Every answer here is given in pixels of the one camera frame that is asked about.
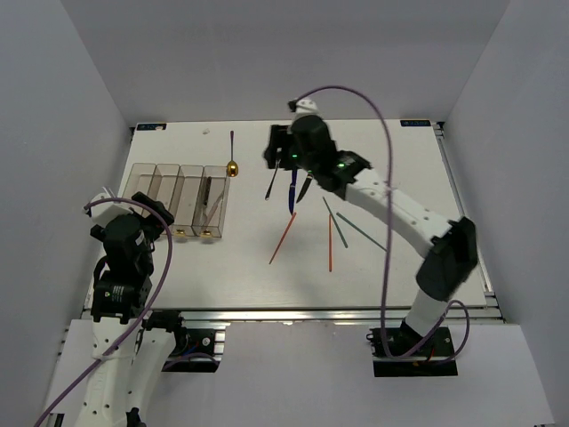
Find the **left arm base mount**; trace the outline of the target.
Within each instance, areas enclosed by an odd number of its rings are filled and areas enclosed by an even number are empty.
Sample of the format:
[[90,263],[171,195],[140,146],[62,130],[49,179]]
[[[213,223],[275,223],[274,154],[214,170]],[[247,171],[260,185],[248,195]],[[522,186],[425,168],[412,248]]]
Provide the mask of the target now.
[[163,372],[215,373],[218,370],[214,328],[190,326],[179,310],[158,310],[142,321],[142,329],[144,332],[162,330],[174,338]]

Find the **black handled fork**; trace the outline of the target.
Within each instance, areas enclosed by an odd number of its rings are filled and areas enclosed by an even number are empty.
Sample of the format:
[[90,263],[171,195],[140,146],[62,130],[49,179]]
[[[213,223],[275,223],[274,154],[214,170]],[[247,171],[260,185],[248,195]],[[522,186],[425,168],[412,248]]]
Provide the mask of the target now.
[[209,203],[211,186],[212,186],[212,177],[207,176],[205,178],[205,182],[204,182],[204,191],[203,191],[202,209],[201,209],[201,220],[202,220],[203,226],[206,224],[206,220],[207,220],[207,215],[208,215],[207,207],[208,207],[208,203]]

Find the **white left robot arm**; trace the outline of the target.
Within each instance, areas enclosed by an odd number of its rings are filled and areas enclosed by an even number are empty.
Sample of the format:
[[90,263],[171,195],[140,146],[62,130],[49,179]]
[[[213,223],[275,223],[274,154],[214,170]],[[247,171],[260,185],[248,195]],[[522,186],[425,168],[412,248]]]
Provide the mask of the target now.
[[165,361],[188,344],[179,314],[150,309],[161,289],[151,282],[152,254],[174,218],[142,192],[102,193],[86,212],[104,255],[93,272],[93,362],[76,425],[142,426]]

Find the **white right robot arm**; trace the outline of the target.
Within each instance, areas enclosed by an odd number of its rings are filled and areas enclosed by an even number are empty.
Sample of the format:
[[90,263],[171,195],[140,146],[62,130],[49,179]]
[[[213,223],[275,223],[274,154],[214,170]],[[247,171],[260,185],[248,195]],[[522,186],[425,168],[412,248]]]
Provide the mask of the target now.
[[422,259],[415,276],[418,293],[397,335],[389,339],[382,328],[380,342],[390,358],[430,348],[456,291],[478,265],[474,222],[449,220],[391,187],[368,160],[337,149],[328,125],[316,114],[297,117],[288,126],[272,125],[263,158],[269,169],[305,170],[323,190],[368,212],[390,236],[398,235],[415,250]]

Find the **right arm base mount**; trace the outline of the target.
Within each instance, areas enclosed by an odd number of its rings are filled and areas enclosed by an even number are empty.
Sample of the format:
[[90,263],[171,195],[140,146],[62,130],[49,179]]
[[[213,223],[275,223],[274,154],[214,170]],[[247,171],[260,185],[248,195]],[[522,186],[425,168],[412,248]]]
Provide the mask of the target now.
[[397,327],[387,329],[388,345],[395,356],[389,358],[381,344],[381,330],[370,329],[365,338],[371,345],[373,374],[376,378],[453,377],[458,375],[455,360],[445,361],[454,354],[453,339],[448,327],[439,327],[429,341],[412,356],[398,359],[405,349]]

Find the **silver fork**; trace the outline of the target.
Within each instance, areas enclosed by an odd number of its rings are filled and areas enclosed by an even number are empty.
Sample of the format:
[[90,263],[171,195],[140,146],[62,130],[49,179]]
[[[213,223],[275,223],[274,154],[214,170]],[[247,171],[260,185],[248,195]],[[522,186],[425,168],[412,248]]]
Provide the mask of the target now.
[[219,196],[217,197],[217,199],[215,200],[215,202],[213,203],[212,208],[207,212],[207,215],[205,216],[205,220],[204,220],[204,224],[203,227],[204,228],[208,228],[210,225],[210,222],[213,219],[213,216],[215,215],[215,213],[217,212],[218,207],[220,206],[220,203],[222,201],[224,197],[224,193],[221,192],[219,194]]

